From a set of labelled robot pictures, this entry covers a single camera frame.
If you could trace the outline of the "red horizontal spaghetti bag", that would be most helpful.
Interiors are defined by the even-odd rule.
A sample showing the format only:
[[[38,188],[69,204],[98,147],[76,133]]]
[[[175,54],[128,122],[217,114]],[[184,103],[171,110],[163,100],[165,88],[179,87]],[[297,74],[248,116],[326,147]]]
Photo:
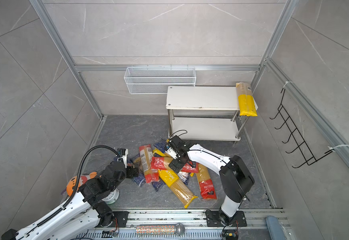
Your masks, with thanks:
[[[169,167],[169,164],[173,158],[170,157],[152,157],[152,160],[150,162],[151,169],[156,170],[171,170]],[[186,173],[198,173],[198,163],[196,163],[196,167],[193,168],[190,164],[185,164],[184,167],[180,170],[181,172]]]

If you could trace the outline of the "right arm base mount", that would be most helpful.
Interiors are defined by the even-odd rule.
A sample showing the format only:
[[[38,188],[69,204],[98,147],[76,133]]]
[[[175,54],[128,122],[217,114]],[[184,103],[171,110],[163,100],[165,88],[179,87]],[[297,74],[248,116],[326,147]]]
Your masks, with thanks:
[[[228,217],[222,210],[206,210],[204,213],[208,227],[247,227],[247,221],[243,211],[236,211],[233,217]]]

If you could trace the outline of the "red end long spaghetti bag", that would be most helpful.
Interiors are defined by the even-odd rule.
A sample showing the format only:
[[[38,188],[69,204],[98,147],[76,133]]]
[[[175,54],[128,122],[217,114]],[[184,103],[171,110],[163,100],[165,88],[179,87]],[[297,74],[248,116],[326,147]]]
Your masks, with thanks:
[[[216,200],[216,192],[211,180],[208,168],[197,163],[196,178],[199,184],[200,194],[204,200]]]

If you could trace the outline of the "yellow clear spaghetti bag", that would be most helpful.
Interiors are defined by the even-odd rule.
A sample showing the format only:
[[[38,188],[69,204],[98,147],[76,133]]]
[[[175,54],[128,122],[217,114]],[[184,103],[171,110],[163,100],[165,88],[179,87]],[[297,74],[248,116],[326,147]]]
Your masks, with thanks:
[[[240,116],[257,117],[256,105],[248,83],[236,83],[236,92],[240,109]]]

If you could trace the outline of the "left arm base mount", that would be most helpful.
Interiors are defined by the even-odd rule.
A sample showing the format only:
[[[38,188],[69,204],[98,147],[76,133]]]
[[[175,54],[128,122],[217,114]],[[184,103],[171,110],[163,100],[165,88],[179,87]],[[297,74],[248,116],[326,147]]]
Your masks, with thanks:
[[[103,228],[125,228],[128,220],[128,211],[116,211],[100,219],[99,226]]]

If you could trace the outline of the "yellow Stature spaghetti bag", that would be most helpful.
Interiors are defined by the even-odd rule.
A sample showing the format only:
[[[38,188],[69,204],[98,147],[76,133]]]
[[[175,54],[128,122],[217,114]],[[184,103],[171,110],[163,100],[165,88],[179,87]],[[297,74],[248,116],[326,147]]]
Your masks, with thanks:
[[[159,177],[169,187],[169,189],[176,195],[176,197],[188,208],[193,200],[197,198],[196,195],[179,179],[173,170],[158,170]]]

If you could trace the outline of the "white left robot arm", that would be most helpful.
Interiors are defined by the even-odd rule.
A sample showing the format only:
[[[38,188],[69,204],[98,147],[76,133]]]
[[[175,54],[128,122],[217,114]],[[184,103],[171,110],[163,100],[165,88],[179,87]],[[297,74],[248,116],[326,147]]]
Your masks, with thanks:
[[[84,163],[96,149],[106,149],[116,155],[103,171],[81,184]],[[3,240],[69,240],[72,236],[96,226],[118,225],[119,220],[108,202],[117,187],[125,180],[138,175],[138,168],[127,163],[127,149],[113,149],[98,145],[83,156],[77,172],[73,192],[63,203],[34,223],[20,230],[9,229]]]

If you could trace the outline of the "red white label spaghetti bag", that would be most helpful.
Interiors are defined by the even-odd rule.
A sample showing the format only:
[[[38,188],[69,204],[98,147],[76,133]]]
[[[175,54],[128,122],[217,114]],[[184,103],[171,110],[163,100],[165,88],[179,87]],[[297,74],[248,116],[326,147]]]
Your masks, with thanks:
[[[152,182],[159,182],[158,170],[152,169],[151,167],[151,161],[153,158],[151,145],[140,146],[139,155],[146,183],[150,184]]]

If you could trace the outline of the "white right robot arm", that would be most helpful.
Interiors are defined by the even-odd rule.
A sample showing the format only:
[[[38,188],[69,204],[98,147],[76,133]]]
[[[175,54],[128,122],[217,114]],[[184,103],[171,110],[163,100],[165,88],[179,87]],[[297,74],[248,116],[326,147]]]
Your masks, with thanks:
[[[173,158],[169,167],[175,173],[180,172],[186,164],[194,167],[198,163],[220,176],[225,198],[213,218],[215,221],[225,227],[242,220],[238,213],[240,205],[255,183],[242,158],[219,155],[199,144],[185,142],[179,136],[167,140],[166,152]]]

